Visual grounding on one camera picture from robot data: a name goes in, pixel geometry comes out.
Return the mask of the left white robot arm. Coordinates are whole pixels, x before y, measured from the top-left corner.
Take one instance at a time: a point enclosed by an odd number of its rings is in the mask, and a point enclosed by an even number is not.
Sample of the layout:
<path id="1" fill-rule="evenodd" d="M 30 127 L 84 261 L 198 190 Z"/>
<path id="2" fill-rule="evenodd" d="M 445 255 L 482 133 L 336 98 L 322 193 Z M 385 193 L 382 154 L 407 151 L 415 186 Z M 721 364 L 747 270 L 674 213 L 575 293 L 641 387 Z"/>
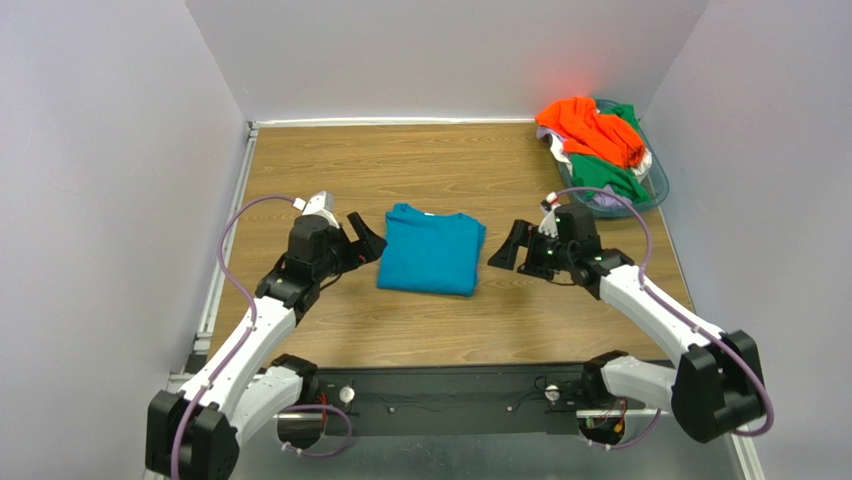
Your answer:
<path id="1" fill-rule="evenodd" d="M 318 396 L 314 363 L 292 355 L 264 365 L 319 300 L 323 283 L 379 260 L 387 246 L 357 213 L 350 239 L 330 213 L 298 216 L 287 248 L 249 296 L 245 316 L 177 391 L 159 391 L 146 420 L 144 463 L 170 479 L 227 479 L 242 446 L 271 417 Z"/>

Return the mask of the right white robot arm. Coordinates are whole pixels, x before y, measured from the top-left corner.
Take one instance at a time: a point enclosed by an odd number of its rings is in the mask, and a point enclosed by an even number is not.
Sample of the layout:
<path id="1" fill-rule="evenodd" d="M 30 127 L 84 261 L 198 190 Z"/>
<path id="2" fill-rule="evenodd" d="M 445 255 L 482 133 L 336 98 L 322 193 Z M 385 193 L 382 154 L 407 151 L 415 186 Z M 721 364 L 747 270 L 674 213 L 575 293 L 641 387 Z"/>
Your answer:
<path id="1" fill-rule="evenodd" d="M 707 443 L 743 434 L 764 419 L 771 427 L 769 399 L 756 341 L 743 331 L 725 332 L 656 288 L 645 267 L 601 243 L 595 218 L 582 204 L 548 203 L 542 222 L 513 223 L 493 254 L 491 267 L 546 281 L 566 273 L 574 286 L 615 308 L 671 361 L 663 367 L 611 351 L 583 366 L 580 392 L 587 404 L 621 398 L 668 412 L 691 439 Z"/>

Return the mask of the blue t shirt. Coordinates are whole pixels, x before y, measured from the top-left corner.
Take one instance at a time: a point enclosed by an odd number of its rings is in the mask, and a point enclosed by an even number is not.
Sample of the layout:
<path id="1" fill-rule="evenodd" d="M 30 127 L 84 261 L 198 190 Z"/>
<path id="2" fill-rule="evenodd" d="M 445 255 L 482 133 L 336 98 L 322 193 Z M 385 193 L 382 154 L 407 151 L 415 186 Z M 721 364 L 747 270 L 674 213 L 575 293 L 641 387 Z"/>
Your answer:
<path id="1" fill-rule="evenodd" d="M 385 213 L 381 289 L 471 297 L 486 226 L 464 214 L 438 215 L 398 203 Z"/>

